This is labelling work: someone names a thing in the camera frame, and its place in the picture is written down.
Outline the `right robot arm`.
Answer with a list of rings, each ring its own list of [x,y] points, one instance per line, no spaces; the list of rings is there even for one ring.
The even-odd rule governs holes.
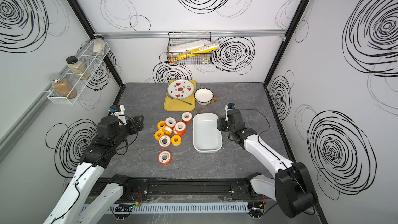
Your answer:
[[[231,141],[256,157],[272,174],[272,178],[258,175],[250,179],[256,194],[275,200],[289,218],[309,209],[316,211],[318,196],[307,167],[285,158],[266,144],[260,134],[245,125],[233,103],[226,105],[226,115],[217,120],[217,129],[227,132]]]

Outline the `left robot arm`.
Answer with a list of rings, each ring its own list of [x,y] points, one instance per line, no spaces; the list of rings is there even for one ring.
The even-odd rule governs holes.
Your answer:
[[[76,172],[60,200],[45,220],[47,224],[96,224],[125,192],[128,176],[116,175],[93,202],[83,208],[89,193],[127,137],[144,128],[144,116],[110,115],[97,125],[97,135],[79,160]]]

